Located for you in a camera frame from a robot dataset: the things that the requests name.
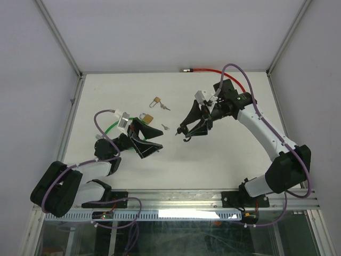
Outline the large brass padlock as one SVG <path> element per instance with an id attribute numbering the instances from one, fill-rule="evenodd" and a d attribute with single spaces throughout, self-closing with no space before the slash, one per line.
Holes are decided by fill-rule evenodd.
<path id="1" fill-rule="evenodd" d="M 153 121 L 154 118 L 153 118 L 151 115 L 149 115 L 149 114 L 141 113 L 141 114 L 139 115 L 139 119 L 140 119 L 143 123 L 149 125 L 149 124 Z"/>

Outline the small padlock silver keys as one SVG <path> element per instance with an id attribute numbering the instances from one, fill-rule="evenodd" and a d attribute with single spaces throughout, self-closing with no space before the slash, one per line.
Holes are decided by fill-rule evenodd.
<path id="1" fill-rule="evenodd" d="M 160 102 L 160 107 L 164 110 L 170 110 L 166 105 L 164 105 L 162 102 Z"/>

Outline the small brass padlock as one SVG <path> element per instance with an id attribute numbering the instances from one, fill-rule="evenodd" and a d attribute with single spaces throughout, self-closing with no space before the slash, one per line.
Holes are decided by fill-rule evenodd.
<path id="1" fill-rule="evenodd" d="M 149 104 L 150 108 L 153 108 L 155 105 L 157 105 L 158 103 L 160 103 L 160 98 L 159 97 L 155 97 L 153 99 L 153 101 L 151 102 L 151 104 Z"/>

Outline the green cable lock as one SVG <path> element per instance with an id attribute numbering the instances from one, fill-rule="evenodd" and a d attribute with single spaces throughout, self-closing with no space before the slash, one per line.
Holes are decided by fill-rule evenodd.
<path id="1" fill-rule="evenodd" d="M 138 118 L 138 120 L 140 120 L 143 124 L 148 125 L 148 123 L 144 122 L 143 120 L 141 120 L 141 119 L 139 119 L 139 118 Z M 113 124 L 111 124 L 111 125 L 104 131 L 104 133 L 107 135 L 107 134 L 108 134 L 112 129 L 114 129 L 119 123 L 120 123 L 120 121 L 114 122 Z M 103 136 L 103 135 L 100 135 L 100 134 L 97 134 L 97 135 L 95 136 L 95 138 L 96 138 L 96 139 L 102 139 L 102 138 L 104 138 L 104 136 Z"/>

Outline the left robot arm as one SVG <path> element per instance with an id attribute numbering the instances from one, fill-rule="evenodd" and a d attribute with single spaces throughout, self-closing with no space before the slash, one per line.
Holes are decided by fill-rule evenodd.
<path id="1" fill-rule="evenodd" d="M 61 161 L 50 164 L 30 195 L 32 203 L 55 217 L 64 216 L 74 204 L 97 204 L 106 207 L 114 203 L 111 186 L 101 179 L 113 175 L 121 163 L 121 152 L 134 149 L 141 159 L 161 150 L 151 142 L 162 136 L 161 130 L 133 118 L 127 131 L 110 139 L 107 134 L 94 145 L 95 158 L 80 164 L 67 165 Z"/>

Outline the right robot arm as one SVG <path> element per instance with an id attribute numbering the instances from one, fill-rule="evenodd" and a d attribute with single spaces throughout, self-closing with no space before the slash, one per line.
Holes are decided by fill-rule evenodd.
<path id="1" fill-rule="evenodd" d="M 311 151 L 308 146 L 298 146 L 273 127 L 257 108 L 257 103 L 248 92 L 238 93 L 230 79 L 217 83 L 214 93 L 198 91 L 187 117 L 177 128 L 184 134 L 184 141 L 207 135 L 213 122 L 227 116 L 244 125 L 268 154 L 271 165 L 264 175 L 245 179 L 234 196 L 227 202 L 232 207 L 249 207 L 260 196 L 280 194 L 308 180 Z"/>

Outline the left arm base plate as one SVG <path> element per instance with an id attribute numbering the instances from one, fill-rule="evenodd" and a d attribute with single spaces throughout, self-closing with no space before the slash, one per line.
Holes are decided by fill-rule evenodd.
<path id="1" fill-rule="evenodd" d="M 115 209 L 126 209 L 127 208 L 127 200 L 119 201 L 112 203 L 111 201 L 116 201 L 122 198 L 127 198 L 128 192 L 126 191 L 108 191 L 105 192 L 104 195 L 98 202 L 100 204 L 95 204 L 90 202 L 86 202 L 82 204 L 82 208 L 84 209 L 111 209 L 115 206 Z"/>

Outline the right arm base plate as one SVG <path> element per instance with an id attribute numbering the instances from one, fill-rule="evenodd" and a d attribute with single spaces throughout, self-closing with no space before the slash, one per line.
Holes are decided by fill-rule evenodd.
<path id="1" fill-rule="evenodd" d="M 222 191 L 221 192 L 223 208 L 236 208 L 243 210 L 244 208 L 269 208 L 270 203 L 268 197 L 263 194 L 257 197 L 250 197 L 240 191 Z"/>

